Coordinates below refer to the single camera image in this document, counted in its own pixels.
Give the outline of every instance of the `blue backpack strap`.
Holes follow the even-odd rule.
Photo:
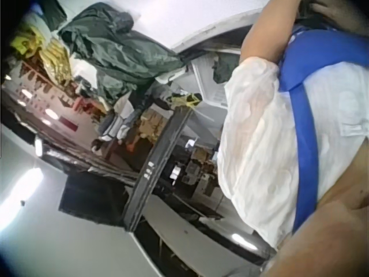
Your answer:
[[[280,66],[280,91],[290,93],[298,141],[299,187],[293,233],[315,211],[319,184],[317,135],[303,81],[339,62],[369,66],[369,39],[339,31],[305,31],[288,45]]]

